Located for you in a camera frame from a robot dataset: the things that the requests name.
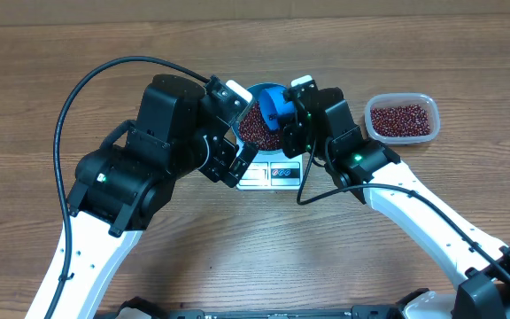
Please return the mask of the clear plastic container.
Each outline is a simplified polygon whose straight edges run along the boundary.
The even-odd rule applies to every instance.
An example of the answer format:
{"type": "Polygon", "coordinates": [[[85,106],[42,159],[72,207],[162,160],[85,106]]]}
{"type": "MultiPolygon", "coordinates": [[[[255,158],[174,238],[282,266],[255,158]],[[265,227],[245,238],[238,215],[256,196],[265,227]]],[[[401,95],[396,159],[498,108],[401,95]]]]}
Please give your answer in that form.
{"type": "Polygon", "coordinates": [[[437,103],[422,93],[388,93],[372,97],[364,112],[370,137],[384,144],[422,144],[441,128],[437,103]]]}

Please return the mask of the red beans in bowl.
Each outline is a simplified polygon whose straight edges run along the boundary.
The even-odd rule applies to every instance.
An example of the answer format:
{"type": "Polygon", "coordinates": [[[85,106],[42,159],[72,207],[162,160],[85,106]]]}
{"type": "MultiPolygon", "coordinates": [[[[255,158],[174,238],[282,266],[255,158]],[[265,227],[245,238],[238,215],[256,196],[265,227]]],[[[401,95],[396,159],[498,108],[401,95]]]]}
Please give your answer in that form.
{"type": "Polygon", "coordinates": [[[272,132],[268,128],[258,102],[240,121],[238,131],[243,142],[254,143],[260,151],[276,151],[282,148],[279,132],[272,132]]]}

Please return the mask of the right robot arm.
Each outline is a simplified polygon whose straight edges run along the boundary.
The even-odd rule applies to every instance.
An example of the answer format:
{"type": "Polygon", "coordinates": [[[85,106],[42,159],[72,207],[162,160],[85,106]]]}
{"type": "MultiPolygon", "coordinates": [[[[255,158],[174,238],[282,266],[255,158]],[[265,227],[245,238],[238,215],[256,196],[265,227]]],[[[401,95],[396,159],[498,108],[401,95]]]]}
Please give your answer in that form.
{"type": "Polygon", "coordinates": [[[421,290],[400,318],[510,318],[510,247],[478,229],[425,187],[391,148],[364,138],[339,88],[314,82],[283,92],[284,153],[323,160],[337,192],[351,192],[396,223],[444,271],[453,295],[421,290]]]}

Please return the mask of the blue plastic measuring scoop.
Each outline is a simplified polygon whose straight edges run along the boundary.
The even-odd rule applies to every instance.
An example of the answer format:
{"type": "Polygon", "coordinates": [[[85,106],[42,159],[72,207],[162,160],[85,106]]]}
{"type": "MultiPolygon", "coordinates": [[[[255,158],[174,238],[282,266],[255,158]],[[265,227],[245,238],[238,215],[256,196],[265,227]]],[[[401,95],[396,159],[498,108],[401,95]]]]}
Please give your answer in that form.
{"type": "Polygon", "coordinates": [[[284,97],[286,91],[286,87],[266,83],[259,93],[261,116],[270,131],[280,130],[282,122],[291,119],[296,112],[293,102],[284,97]]]}

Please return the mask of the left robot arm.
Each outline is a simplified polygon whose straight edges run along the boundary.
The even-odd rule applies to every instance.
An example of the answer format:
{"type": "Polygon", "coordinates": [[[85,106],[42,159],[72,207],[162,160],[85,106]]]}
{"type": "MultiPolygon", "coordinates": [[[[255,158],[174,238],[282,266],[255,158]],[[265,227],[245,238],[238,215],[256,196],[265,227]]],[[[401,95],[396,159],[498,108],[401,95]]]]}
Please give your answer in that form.
{"type": "Polygon", "coordinates": [[[27,315],[91,318],[153,215],[177,180],[197,170],[235,187],[256,155],[226,139],[254,102],[238,83],[212,77],[205,85],[158,74],[139,113],[123,121],[75,169],[66,203],[69,226],[27,315]]]}

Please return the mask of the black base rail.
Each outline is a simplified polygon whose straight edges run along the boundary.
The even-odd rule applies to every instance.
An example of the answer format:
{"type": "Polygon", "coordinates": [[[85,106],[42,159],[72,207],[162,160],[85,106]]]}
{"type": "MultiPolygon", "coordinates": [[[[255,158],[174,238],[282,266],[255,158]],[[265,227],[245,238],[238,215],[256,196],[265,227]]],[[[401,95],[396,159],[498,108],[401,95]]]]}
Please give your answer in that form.
{"type": "Polygon", "coordinates": [[[261,310],[214,312],[199,309],[178,309],[163,311],[156,305],[148,306],[145,300],[141,304],[127,304],[115,312],[95,315],[95,318],[169,318],[169,319],[383,319],[383,318],[452,318],[454,297],[424,292],[406,305],[404,301],[395,305],[355,305],[338,309],[304,310],[261,310]]]}

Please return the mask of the white digital kitchen scale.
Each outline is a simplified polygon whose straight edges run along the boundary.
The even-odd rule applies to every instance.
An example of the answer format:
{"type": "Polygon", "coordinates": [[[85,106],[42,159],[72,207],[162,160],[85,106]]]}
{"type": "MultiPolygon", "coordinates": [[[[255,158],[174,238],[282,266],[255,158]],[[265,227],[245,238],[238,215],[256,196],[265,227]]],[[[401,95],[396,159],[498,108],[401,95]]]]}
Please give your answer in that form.
{"type": "Polygon", "coordinates": [[[281,150],[259,151],[236,188],[240,191],[297,191],[303,157],[287,158],[281,150]]]}

